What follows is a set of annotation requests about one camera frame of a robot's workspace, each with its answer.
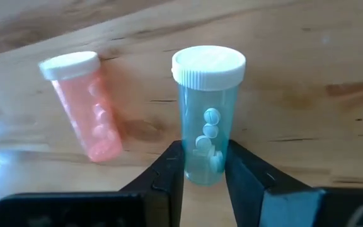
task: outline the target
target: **childproof cap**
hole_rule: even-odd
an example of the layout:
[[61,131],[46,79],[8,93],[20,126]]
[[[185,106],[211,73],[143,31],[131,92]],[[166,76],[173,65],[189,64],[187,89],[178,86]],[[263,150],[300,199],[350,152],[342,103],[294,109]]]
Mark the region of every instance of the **childproof cap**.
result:
[[82,51],[47,59],[38,66],[45,79],[54,81],[94,73],[100,68],[100,60],[98,53]]
[[242,53],[213,45],[189,47],[172,58],[175,81],[200,91],[221,91],[239,85],[245,67],[246,58]]

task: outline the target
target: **wooden table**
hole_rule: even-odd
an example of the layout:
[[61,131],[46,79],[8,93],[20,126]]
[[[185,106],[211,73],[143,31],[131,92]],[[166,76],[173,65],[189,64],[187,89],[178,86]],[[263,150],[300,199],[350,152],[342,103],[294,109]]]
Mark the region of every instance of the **wooden table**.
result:
[[[233,139],[310,185],[363,187],[363,1],[145,2],[0,0],[0,198],[138,176],[180,137],[171,56],[203,44],[248,60]],[[125,151],[108,163],[87,160],[38,71],[79,50],[110,80]],[[235,224],[224,181],[185,182],[182,226]]]

